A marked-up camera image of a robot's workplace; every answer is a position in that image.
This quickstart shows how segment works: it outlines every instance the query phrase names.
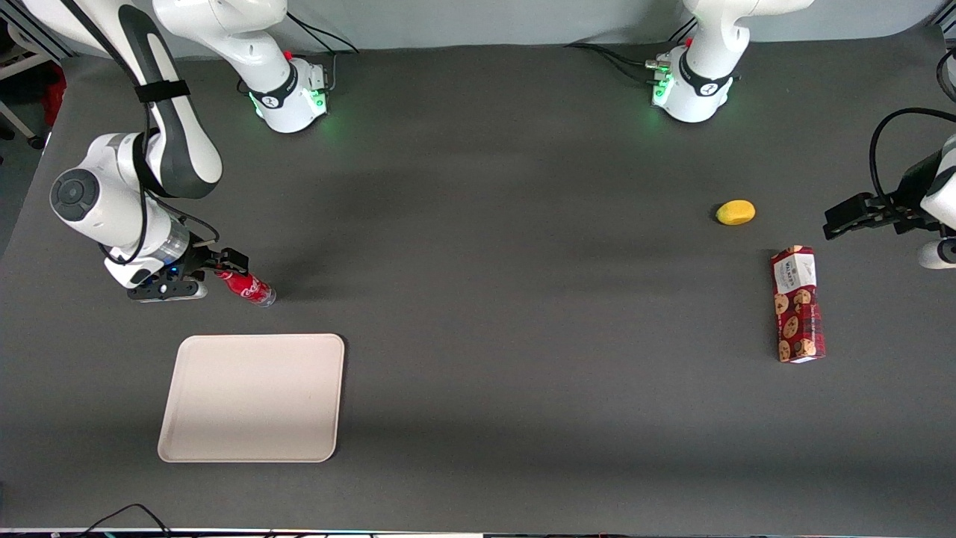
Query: velcro strap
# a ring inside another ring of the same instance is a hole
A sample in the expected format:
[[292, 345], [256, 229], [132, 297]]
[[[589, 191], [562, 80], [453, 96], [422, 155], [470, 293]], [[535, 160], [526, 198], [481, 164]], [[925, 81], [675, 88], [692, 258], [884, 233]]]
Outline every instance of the velcro strap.
[[174, 97], [189, 95], [189, 86], [185, 80], [160, 80], [159, 82], [150, 82], [143, 86], [136, 87], [136, 95], [140, 102], [165, 101]]

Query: red cookie box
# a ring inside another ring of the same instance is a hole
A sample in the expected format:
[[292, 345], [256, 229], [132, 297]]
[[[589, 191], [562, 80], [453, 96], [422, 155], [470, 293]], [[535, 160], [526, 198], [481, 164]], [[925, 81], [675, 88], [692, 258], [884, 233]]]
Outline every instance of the red cookie box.
[[771, 258], [777, 352], [782, 363], [805, 363], [826, 356], [816, 302], [814, 249], [794, 245]]

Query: white label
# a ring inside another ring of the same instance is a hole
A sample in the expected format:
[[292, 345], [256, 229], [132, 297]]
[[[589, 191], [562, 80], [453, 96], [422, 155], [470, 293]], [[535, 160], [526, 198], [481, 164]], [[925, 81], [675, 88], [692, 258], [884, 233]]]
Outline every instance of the white label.
[[777, 293], [787, 294], [800, 286], [816, 286], [814, 255], [794, 254], [777, 261], [773, 265], [773, 277]]

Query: yellow lemon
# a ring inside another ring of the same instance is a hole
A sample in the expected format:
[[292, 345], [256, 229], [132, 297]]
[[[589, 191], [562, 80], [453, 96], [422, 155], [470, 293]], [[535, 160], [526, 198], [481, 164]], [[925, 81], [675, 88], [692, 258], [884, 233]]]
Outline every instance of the yellow lemon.
[[737, 226], [753, 220], [756, 208], [747, 200], [730, 200], [717, 210], [717, 220], [728, 226]]

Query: black cable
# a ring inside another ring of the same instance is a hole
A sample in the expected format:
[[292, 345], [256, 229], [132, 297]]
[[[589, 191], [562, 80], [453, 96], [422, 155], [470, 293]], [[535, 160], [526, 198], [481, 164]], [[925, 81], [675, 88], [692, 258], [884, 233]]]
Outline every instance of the black cable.
[[645, 80], [645, 79], [643, 79], [643, 78], [639, 78], [638, 76], [634, 75], [633, 73], [629, 73], [629, 72], [628, 72], [626, 69], [624, 69], [620, 64], [618, 64], [617, 62], [615, 62], [612, 57], [607, 56], [607, 55], [604, 55], [604, 54], [602, 54], [602, 53], [598, 53], [598, 55], [599, 55], [600, 57], [606, 59], [607, 61], [609, 61], [609, 62], [611, 63], [611, 65], [614, 66], [615, 69], [617, 69], [618, 71], [620, 71], [625, 77], [630, 78], [630, 79], [633, 80], [634, 82], [640, 82], [641, 84], [644, 84], [645, 82], [647, 82], [647, 80]]
[[680, 37], [677, 38], [677, 42], [680, 43], [681, 41], [684, 41], [687, 35], [690, 34], [690, 32], [694, 30], [695, 28], [697, 28], [697, 19], [694, 19], [694, 24], [690, 25], [690, 28], [684, 31], [684, 34], [682, 34]]
[[160, 518], [156, 517], [156, 514], [154, 514], [152, 511], [150, 511], [149, 508], [147, 508], [147, 507], [145, 507], [145, 506], [143, 506], [142, 504], [139, 504], [139, 503], [127, 504], [126, 506], [124, 506], [123, 508], [120, 508], [119, 510], [113, 512], [112, 514], [110, 514], [110, 515], [108, 515], [108, 516], [106, 516], [106, 517], [103, 517], [103, 518], [99, 518], [99, 520], [98, 520], [96, 523], [90, 525], [89, 527], [87, 527], [86, 530], [80, 532], [80, 533], [79, 533], [79, 536], [86, 536], [87, 534], [90, 533], [91, 530], [93, 530], [93, 529], [96, 528], [96, 527], [99, 527], [104, 521], [106, 521], [106, 520], [108, 520], [108, 519], [110, 519], [110, 518], [116, 517], [116, 516], [120, 515], [121, 513], [125, 512], [126, 510], [130, 509], [130, 508], [139, 508], [139, 509], [142, 510], [143, 512], [146, 512], [146, 515], [148, 515], [150, 518], [152, 518], [152, 520], [153, 520], [154, 522], [156, 522], [156, 525], [157, 525], [157, 526], [160, 528], [160, 530], [163, 532], [163, 537], [164, 537], [164, 538], [169, 538], [169, 535], [170, 535], [170, 533], [172, 532], [172, 530], [170, 530], [170, 528], [167, 527], [166, 524], [163, 523], [163, 522], [160, 520]]
[[624, 57], [624, 56], [621, 56], [621, 55], [615, 53], [614, 51], [611, 51], [610, 49], [607, 49], [607, 48], [605, 48], [605, 47], [601, 47], [601, 46], [599, 46], [599, 45], [592, 45], [591, 43], [569, 43], [569, 44], [565, 45], [565, 47], [569, 47], [569, 48], [572, 48], [572, 49], [586, 49], [586, 50], [589, 50], [589, 51], [594, 51], [594, 52], [596, 52], [600, 57], [602, 57], [602, 58], [606, 59], [608, 62], [610, 62], [611, 65], [613, 65], [614, 68], [617, 69], [617, 70], [618, 70], [622, 75], [624, 75], [625, 77], [628, 77], [628, 78], [630, 78], [631, 80], [633, 80], [633, 81], [635, 81], [635, 82], [640, 82], [641, 84], [643, 84], [643, 83], [646, 82], [646, 80], [644, 80], [643, 78], [639, 78], [638, 76], [636, 76], [636, 75], [634, 75], [633, 73], [630, 73], [630, 72], [628, 72], [626, 69], [624, 69], [623, 66], [621, 66], [620, 64], [618, 64], [618, 63], [615, 61], [615, 58], [622, 58], [621, 61], [634, 62], [634, 63], [630, 63], [629, 65], [637, 65], [638, 63], [637, 63], [635, 60], [632, 60], [632, 59], [630, 59], [630, 58], [626, 58], [626, 57]]
[[691, 16], [690, 16], [690, 20], [688, 20], [687, 22], [685, 22], [685, 23], [681, 26], [681, 28], [678, 28], [677, 30], [675, 30], [674, 33], [671, 34], [670, 37], [667, 38], [667, 40], [668, 40], [668, 41], [673, 41], [673, 40], [674, 40], [674, 37], [677, 37], [677, 34], [683, 32], [683, 31], [684, 31], [684, 28], [687, 28], [687, 25], [689, 25], [690, 23], [694, 22], [695, 20], [697, 20], [697, 19], [695, 19], [695, 18], [693, 17], [693, 15], [691, 15]]
[[206, 228], [207, 230], [209, 230], [210, 232], [212, 232], [212, 239], [207, 239], [207, 240], [200, 241], [199, 243], [194, 244], [194, 245], [193, 245], [194, 247], [201, 247], [201, 246], [211, 245], [212, 243], [219, 242], [219, 237], [220, 237], [220, 236], [219, 236], [219, 231], [216, 230], [215, 228], [213, 228], [211, 224], [209, 224], [208, 222], [204, 221], [204, 220], [201, 219], [201, 218], [195, 217], [195, 216], [193, 216], [193, 215], [191, 215], [191, 214], [189, 214], [189, 213], [186, 213], [185, 211], [182, 211], [182, 210], [179, 210], [179, 209], [177, 209], [177, 208], [174, 208], [174, 207], [170, 206], [170, 205], [167, 204], [165, 201], [161, 200], [160, 198], [157, 198], [156, 195], [155, 195], [154, 193], [152, 193], [152, 192], [148, 192], [147, 194], [149, 194], [149, 197], [152, 198], [154, 202], [156, 202], [157, 204], [159, 204], [160, 207], [162, 207], [162, 208], [164, 208], [164, 209], [166, 209], [166, 210], [169, 210], [169, 211], [171, 211], [171, 212], [173, 212], [173, 213], [179, 215], [180, 217], [182, 217], [182, 218], [184, 218], [184, 219], [186, 219], [186, 220], [191, 220], [191, 221], [195, 222], [196, 224], [199, 224], [199, 225], [202, 226], [203, 228]]
[[323, 47], [325, 47], [325, 50], [329, 51], [329, 54], [330, 54], [330, 55], [332, 55], [332, 56], [335, 56], [335, 55], [336, 55], [336, 51], [332, 50], [332, 47], [330, 47], [329, 45], [327, 45], [327, 44], [325, 43], [325, 41], [322, 41], [322, 39], [319, 38], [318, 35], [315, 35], [315, 34], [313, 34], [312, 32], [310, 32], [309, 29], [305, 26], [305, 23], [303, 23], [302, 21], [300, 21], [300, 20], [298, 20], [297, 18], [293, 17], [291, 14], [289, 14], [289, 18], [291, 18], [291, 20], [292, 20], [295, 24], [297, 24], [299, 28], [302, 29], [302, 32], [305, 32], [306, 34], [309, 35], [309, 37], [311, 37], [312, 39], [318, 41]]
[[620, 62], [622, 62], [622, 63], [626, 63], [626, 64], [628, 64], [628, 65], [637, 65], [637, 66], [640, 66], [640, 67], [643, 67], [643, 66], [644, 66], [644, 62], [642, 62], [642, 61], [637, 61], [637, 60], [631, 59], [631, 58], [629, 58], [629, 57], [627, 57], [627, 56], [622, 56], [621, 54], [616, 53], [616, 52], [612, 51], [611, 49], [608, 49], [607, 47], [602, 47], [602, 46], [600, 46], [600, 45], [595, 45], [594, 43], [575, 42], [575, 43], [568, 43], [567, 45], [565, 45], [565, 47], [566, 47], [566, 48], [571, 48], [571, 49], [587, 49], [587, 50], [589, 50], [589, 51], [594, 51], [594, 52], [596, 52], [596, 53], [601, 53], [601, 54], [605, 54], [605, 55], [611, 56], [611, 57], [613, 57], [614, 59], [616, 59], [616, 60], [618, 60], [618, 61], [620, 61]]
[[[150, 115], [149, 115], [150, 114], [149, 105], [144, 104], [142, 106], [142, 109], [146, 111], [145, 128], [142, 131], [142, 154], [143, 156], [145, 156], [146, 149], [149, 145], [149, 129], [150, 129], [151, 122], [150, 122]], [[136, 259], [137, 256], [140, 255], [140, 252], [142, 251], [142, 245], [143, 243], [146, 242], [146, 187], [142, 183], [140, 183], [140, 216], [141, 216], [140, 240], [137, 241], [136, 250], [133, 251], [132, 256], [130, 256], [127, 259], [123, 259], [119, 257], [113, 258], [113, 255], [110, 254], [110, 251], [107, 250], [102, 243], [98, 242], [97, 246], [99, 247], [99, 251], [102, 252], [104, 256], [106, 256], [106, 259], [109, 259], [113, 263], [116, 263], [116, 265], [129, 265], [134, 259]]]
[[870, 139], [870, 180], [873, 182], [873, 189], [877, 192], [877, 197], [880, 199], [880, 203], [885, 206], [893, 216], [895, 216], [900, 222], [905, 220], [905, 217], [900, 210], [897, 209], [896, 205], [890, 202], [889, 196], [883, 192], [883, 187], [880, 184], [880, 177], [877, 174], [877, 142], [880, 141], [880, 134], [883, 132], [883, 129], [888, 123], [893, 121], [894, 118], [903, 116], [905, 114], [922, 114], [924, 116], [932, 116], [934, 118], [940, 118], [943, 120], [948, 120], [950, 122], [956, 123], [956, 114], [950, 114], [948, 112], [943, 112], [942, 110], [934, 110], [932, 108], [922, 108], [919, 106], [901, 108], [896, 112], [890, 113], [888, 116], [882, 119], [877, 125], [876, 130], [873, 131], [873, 137]]
[[83, 9], [78, 6], [76, 2], [74, 2], [74, 0], [60, 0], [60, 3], [63, 4], [63, 6], [69, 10], [74, 17], [76, 17], [76, 20], [79, 21], [79, 24], [90, 33], [93, 39], [99, 43], [99, 46], [106, 51], [106, 54], [110, 55], [113, 61], [119, 64], [119, 67], [122, 69], [123, 73], [125, 73], [126, 76], [133, 81], [133, 85], [139, 86], [140, 81], [136, 78], [136, 75], [133, 74], [133, 70], [130, 69], [126, 61], [122, 59], [120, 51], [117, 51], [116, 47], [113, 46], [113, 43], [111, 43], [110, 40], [106, 38], [106, 35], [103, 34], [103, 32], [99, 29], [99, 26], [97, 26], [96, 23], [90, 19], [90, 16], [87, 15], [86, 12], [83, 11]]
[[[956, 49], [949, 49], [936, 64], [936, 83], [940, 85], [940, 89], [943, 90], [943, 93], [945, 93], [951, 101], [956, 102], [956, 90], [954, 90], [953, 84], [949, 79], [949, 70], [945, 69], [946, 61], [949, 60], [954, 54], [956, 54]], [[945, 78], [943, 76], [944, 69], [946, 70]]]
[[303, 28], [309, 28], [309, 29], [315, 30], [316, 32], [318, 32], [318, 33], [320, 33], [320, 34], [328, 35], [329, 37], [331, 37], [332, 39], [335, 39], [336, 41], [341, 41], [342, 43], [345, 43], [350, 49], [352, 49], [352, 50], [355, 52], [355, 54], [359, 54], [359, 49], [357, 49], [355, 45], [353, 45], [352, 43], [349, 43], [349, 42], [346, 41], [345, 39], [342, 39], [341, 37], [339, 37], [339, 36], [337, 36], [337, 35], [335, 35], [335, 34], [333, 34], [333, 33], [331, 33], [331, 32], [326, 32], [326, 31], [324, 31], [324, 30], [322, 30], [322, 29], [320, 29], [320, 28], [316, 28], [315, 26], [312, 26], [311, 24], [302, 22], [301, 20], [299, 20], [298, 17], [296, 17], [295, 15], [291, 14], [291, 13], [288, 12], [288, 11], [286, 11], [286, 14], [289, 16], [289, 18], [291, 18], [291, 20], [292, 20], [295, 24], [297, 24], [297, 25], [299, 25], [299, 26], [301, 26], [301, 27], [303, 27]]

